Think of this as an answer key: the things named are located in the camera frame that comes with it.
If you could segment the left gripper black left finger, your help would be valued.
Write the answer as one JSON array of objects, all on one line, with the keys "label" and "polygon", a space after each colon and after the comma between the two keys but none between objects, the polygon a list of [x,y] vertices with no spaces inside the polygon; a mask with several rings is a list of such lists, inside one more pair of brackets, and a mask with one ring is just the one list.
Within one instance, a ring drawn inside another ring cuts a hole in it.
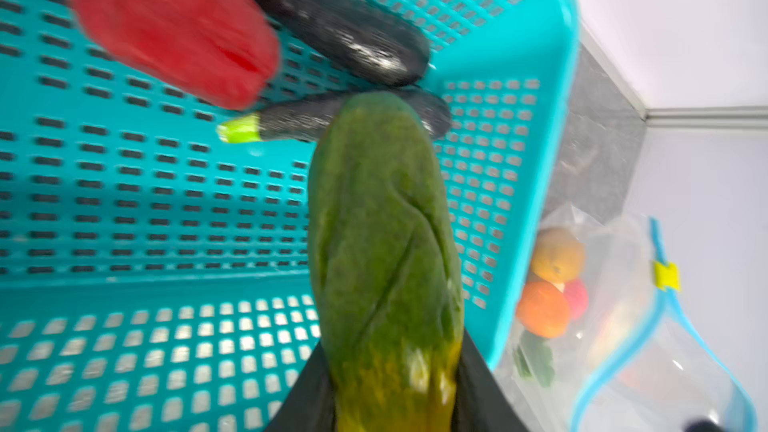
[{"label": "left gripper black left finger", "polygon": [[266,432],[333,432],[335,394],[323,346],[318,344]]}]

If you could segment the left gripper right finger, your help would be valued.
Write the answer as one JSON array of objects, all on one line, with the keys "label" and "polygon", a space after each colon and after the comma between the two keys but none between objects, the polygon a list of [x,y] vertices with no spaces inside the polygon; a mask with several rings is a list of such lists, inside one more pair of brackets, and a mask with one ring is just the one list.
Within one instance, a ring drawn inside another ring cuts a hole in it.
[{"label": "left gripper right finger", "polygon": [[463,333],[456,384],[453,431],[528,431],[507,401],[467,330]]}]

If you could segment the small orange toy carrot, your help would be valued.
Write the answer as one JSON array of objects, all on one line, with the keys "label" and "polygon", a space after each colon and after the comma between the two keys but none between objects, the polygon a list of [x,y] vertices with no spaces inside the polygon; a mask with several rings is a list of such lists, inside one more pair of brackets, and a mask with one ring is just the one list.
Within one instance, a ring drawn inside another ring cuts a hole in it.
[{"label": "small orange toy carrot", "polygon": [[570,322],[570,307],[562,292],[546,281],[527,283],[515,312],[526,331],[542,338],[562,336]]}]

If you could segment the clear zip top bag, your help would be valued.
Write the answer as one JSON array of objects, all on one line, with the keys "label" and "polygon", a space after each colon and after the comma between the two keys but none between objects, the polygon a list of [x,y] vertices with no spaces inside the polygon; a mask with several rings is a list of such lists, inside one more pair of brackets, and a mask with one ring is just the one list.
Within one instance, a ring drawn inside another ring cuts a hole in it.
[{"label": "clear zip top bag", "polygon": [[555,378],[548,388],[518,375],[514,350],[525,328],[513,317],[495,375],[532,431],[754,431],[751,398],[706,345],[679,299],[681,274],[660,223],[621,215],[601,223],[573,205],[550,213],[586,247],[579,278],[589,306],[546,339]]}]

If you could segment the orange toy fruit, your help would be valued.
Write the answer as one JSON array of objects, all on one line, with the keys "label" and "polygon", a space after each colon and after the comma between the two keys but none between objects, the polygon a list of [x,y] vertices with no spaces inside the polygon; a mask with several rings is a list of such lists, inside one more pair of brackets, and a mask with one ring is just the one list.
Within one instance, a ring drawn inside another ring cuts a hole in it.
[{"label": "orange toy fruit", "polygon": [[567,283],[580,277],[585,262],[585,245],[568,229],[553,227],[537,234],[530,270],[539,279]]}]

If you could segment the yellow green toy corn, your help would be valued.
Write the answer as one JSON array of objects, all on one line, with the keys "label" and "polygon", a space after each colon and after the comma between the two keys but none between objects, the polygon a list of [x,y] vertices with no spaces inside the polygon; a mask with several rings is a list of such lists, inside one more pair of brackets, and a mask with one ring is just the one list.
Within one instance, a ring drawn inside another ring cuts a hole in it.
[{"label": "yellow green toy corn", "polygon": [[390,92],[341,108],[314,152],[308,260],[341,431],[447,431],[461,267],[432,141]]}]

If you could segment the teal plastic basket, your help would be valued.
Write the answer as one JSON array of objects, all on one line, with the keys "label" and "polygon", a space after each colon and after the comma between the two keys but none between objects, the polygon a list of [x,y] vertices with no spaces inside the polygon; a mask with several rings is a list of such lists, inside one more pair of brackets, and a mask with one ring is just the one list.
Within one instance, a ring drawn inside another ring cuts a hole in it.
[{"label": "teal plastic basket", "polygon": [[[432,46],[421,87],[465,324],[504,352],[579,51],[577,0],[374,0]],[[231,112],[111,58],[68,0],[1,0],[1,427],[261,430],[321,330],[312,144],[228,145]]]}]

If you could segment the dark toy eggplant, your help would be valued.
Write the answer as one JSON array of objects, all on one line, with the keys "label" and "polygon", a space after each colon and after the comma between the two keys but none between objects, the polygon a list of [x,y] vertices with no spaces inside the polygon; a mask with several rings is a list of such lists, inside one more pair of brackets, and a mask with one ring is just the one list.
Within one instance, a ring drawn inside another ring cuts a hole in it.
[{"label": "dark toy eggplant", "polygon": [[448,104],[439,96],[422,89],[382,89],[365,92],[333,91],[308,95],[301,99],[273,103],[254,112],[219,124],[219,139],[228,144],[299,140],[315,142],[351,100],[365,99],[377,105],[396,97],[409,105],[434,140],[443,137],[452,126]]},{"label": "dark toy eggplant", "polygon": [[326,58],[389,87],[427,72],[430,44],[421,29],[372,0],[254,0],[267,15]]}]

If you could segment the red toy strawberry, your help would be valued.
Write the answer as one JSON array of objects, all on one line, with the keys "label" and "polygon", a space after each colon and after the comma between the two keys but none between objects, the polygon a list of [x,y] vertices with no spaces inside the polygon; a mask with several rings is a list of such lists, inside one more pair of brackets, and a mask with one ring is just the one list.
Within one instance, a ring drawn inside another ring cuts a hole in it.
[{"label": "red toy strawberry", "polygon": [[70,0],[116,60],[215,106],[243,110],[276,74],[280,43],[253,0]]}]

